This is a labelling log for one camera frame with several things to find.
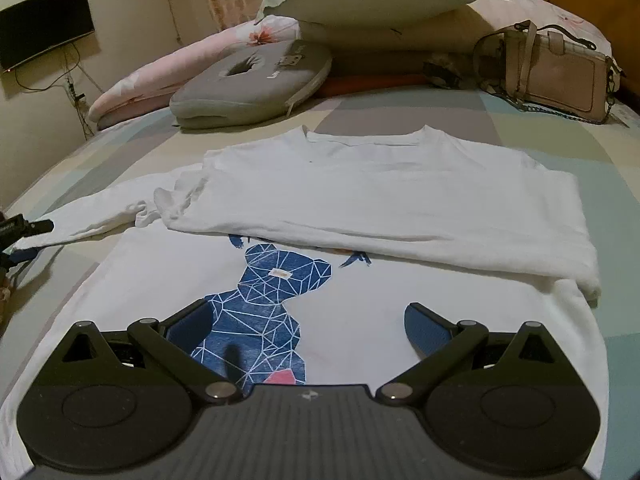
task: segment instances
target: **folded shirt sleeve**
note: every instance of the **folded shirt sleeve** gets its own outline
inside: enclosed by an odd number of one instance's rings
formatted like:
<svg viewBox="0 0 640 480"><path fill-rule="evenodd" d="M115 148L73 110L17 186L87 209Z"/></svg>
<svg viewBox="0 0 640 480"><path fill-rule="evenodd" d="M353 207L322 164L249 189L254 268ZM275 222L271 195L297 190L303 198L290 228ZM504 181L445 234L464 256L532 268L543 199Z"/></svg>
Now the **folded shirt sleeve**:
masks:
<svg viewBox="0 0 640 480"><path fill-rule="evenodd" d="M38 220L51 220L53 231L22 238L14 250L60 245L108 232L120 225L134 223L144 227L160 218L154 203L158 187L174 187L180 174L199 170L201 163L167 173L153 173L127 180L98 193L73 200L46 213Z"/></svg>

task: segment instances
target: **bed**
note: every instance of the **bed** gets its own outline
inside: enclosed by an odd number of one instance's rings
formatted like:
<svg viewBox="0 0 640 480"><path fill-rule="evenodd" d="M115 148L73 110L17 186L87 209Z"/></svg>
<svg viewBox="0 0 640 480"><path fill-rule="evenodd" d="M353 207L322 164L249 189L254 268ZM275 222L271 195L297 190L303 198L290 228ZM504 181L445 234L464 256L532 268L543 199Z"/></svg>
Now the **bed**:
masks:
<svg viewBox="0 0 640 480"><path fill-rule="evenodd" d="M640 442L640 117L616 104L608 123L522 113L480 91L414 86L311 100L289 118L254 127L182 133L168 108L103 131L39 181L9 209L35 219L124 180L202 160L207 150L263 139L304 124L319 133L406 134L425 124L462 139L524 150L553 170L578 177L603 294L594 314L605 338L610 412L604 480L638 468ZM66 301L114 248L124 229L43 250L19 273L1 328L0 402Z"/></svg>

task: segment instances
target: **gray cushion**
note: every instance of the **gray cushion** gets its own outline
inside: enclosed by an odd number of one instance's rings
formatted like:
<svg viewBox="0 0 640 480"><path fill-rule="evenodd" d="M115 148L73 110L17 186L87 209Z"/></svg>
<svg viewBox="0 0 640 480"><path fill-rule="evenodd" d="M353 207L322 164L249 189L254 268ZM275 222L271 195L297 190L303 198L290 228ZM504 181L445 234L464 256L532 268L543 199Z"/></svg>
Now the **gray cushion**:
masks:
<svg viewBox="0 0 640 480"><path fill-rule="evenodd" d="M185 128L252 124L291 111L331 70L327 47L293 40L246 48L194 77L169 106Z"/></svg>

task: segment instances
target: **wooden cabinet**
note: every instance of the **wooden cabinet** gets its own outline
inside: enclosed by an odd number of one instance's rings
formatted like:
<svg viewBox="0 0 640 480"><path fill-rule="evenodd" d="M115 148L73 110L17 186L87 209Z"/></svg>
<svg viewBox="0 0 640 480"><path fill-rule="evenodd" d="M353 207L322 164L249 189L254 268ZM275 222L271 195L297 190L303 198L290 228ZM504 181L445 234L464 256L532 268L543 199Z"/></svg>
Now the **wooden cabinet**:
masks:
<svg viewBox="0 0 640 480"><path fill-rule="evenodd" d="M625 71L622 85L640 96L640 0L546 0L598 27Z"/></svg>

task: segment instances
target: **circular pad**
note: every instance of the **circular pad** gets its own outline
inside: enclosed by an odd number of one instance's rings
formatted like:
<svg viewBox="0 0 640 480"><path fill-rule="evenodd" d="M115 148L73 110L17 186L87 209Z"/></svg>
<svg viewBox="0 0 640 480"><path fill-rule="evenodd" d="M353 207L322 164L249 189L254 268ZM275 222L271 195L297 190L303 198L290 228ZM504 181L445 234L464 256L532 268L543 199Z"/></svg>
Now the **circular pad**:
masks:
<svg viewBox="0 0 640 480"><path fill-rule="evenodd" d="M62 403L62 413L84 428L104 428L125 420L136 409L136 396L120 386L99 384L80 388Z"/></svg>
<svg viewBox="0 0 640 480"><path fill-rule="evenodd" d="M508 382L473 370L437 386L424 408L436 442L471 466L507 476L582 463L600 426L588 390Z"/></svg>
<svg viewBox="0 0 640 480"><path fill-rule="evenodd" d="M100 473L149 460L180 438L191 421L183 387L123 368L120 384L33 384L18 409L30 453L55 468Z"/></svg>
<svg viewBox="0 0 640 480"><path fill-rule="evenodd" d="M329 75L331 61L327 47L306 41L249 47L191 79L169 106L185 128L258 123L311 97Z"/></svg>

